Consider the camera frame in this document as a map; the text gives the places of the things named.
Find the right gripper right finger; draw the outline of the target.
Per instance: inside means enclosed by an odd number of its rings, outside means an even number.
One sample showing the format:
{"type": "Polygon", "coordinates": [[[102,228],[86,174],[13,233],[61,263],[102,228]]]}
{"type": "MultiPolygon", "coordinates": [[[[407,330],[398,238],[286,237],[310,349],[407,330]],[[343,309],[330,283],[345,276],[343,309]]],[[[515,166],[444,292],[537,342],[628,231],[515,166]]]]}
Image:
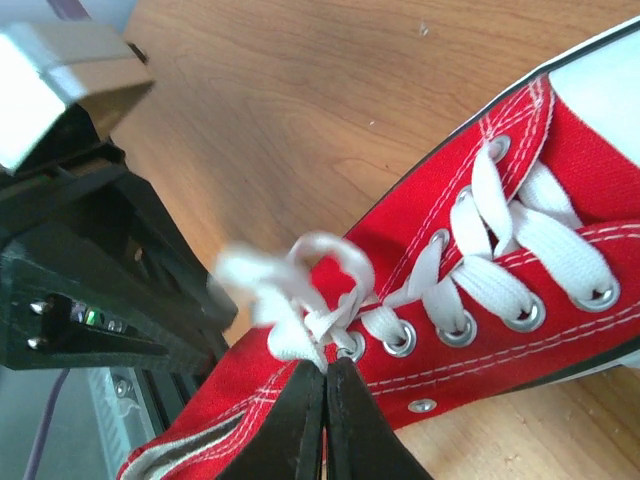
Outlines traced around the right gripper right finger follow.
{"type": "Polygon", "coordinates": [[[329,479],[431,477],[391,429],[352,360],[329,365],[326,392],[329,479]]]}

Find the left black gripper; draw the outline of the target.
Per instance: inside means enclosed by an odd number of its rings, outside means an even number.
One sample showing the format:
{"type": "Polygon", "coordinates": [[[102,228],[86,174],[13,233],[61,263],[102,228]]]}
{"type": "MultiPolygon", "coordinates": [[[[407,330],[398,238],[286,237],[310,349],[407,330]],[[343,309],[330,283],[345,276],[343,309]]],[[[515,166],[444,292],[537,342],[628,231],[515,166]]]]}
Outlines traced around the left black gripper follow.
{"type": "Polygon", "coordinates": [[[238,308],[191,250],[152,185],[99,144],[74,107],[39,152],[65,160],[1,180],[1,362],[13,370],[164,363],[161,285],[187,301],[183,325],[206,343],[204,368],[228,350],[238,308]]]}

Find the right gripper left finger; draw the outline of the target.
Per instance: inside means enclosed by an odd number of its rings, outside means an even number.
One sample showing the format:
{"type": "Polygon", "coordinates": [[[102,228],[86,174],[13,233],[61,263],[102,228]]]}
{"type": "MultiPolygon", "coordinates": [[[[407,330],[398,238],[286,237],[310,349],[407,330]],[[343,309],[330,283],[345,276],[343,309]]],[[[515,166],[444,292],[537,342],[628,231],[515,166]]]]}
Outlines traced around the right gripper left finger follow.
{"type": "Polygon", "coordinates": [[[324,404],[324,374],[311,362],[299,363],[256,435],[218,477],[318,479],[324,404]]]}

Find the red canvas sneaker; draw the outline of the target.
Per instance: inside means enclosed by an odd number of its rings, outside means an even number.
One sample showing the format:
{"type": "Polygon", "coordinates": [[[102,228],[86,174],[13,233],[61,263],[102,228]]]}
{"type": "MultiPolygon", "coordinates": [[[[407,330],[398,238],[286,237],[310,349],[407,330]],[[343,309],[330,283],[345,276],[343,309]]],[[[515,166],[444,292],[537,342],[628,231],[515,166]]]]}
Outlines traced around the red canvas sneaker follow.
{"type": "Polygon", "coordinates": [[[639,364],[639,21],[543,63],[344,236],[233,245],[210,280],[252,328],[122,479],[212,479],[309,361],[350,360],[392,428],[639,364]]]}

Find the white shoelace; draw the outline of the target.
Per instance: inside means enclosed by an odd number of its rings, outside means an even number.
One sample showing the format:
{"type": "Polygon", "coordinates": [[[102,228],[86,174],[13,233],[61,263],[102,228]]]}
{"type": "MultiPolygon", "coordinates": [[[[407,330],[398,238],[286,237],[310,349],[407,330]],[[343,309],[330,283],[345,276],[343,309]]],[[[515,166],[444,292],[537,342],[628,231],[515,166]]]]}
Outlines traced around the white shoelace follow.
{"type": "Polygon", "coordinates": [[[604,257],[578,234],[581,225],[564,189],[548,168],[535,164],[508,200],[497,165],[509,149],[501,135],[478,151],[471,183],[457,196],[451,225],[436,231],[404,284],[385,298],[374,291],[374,268],[354,243],[325,232],[300,237],[283,257],[236,244],[221,252],[211,281],[252,302],[252,321],[269,331],[277,359],[308,360],[321,371],[324,349],[358,361],[374,338],[393,357],[416,347],[414,327],[397,314],[420,302],[440,341],[470,345],[477,334],[462,304],[468,295],[508,328],[531,332],[546,317],[541,298],[496,263],[517,247],[528,249],[579,309],[599,313],[621,293],[604,257]]]}

